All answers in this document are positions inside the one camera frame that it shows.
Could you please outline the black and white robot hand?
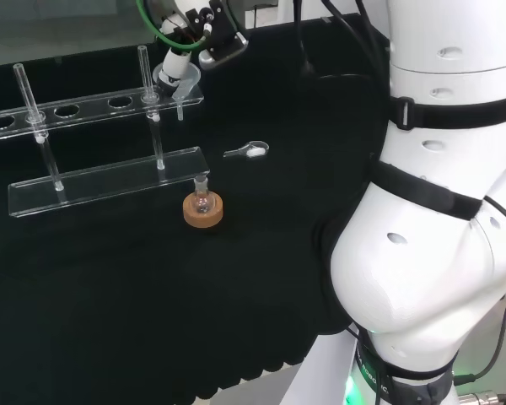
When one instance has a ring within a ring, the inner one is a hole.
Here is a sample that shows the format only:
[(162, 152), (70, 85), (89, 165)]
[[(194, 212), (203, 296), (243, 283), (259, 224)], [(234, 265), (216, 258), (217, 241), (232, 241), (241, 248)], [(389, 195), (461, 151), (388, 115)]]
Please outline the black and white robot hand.
[(191, 56), (210, 70), (245, 51), (248, 39), (234, 13), (222, 1), (173, 1), (170, 14), (158, 23), (147, 1), (137, 1), (137, 10), (154, 37), (168, 51), (155, 74), (155, 83), (172, 95), (186, 79)]

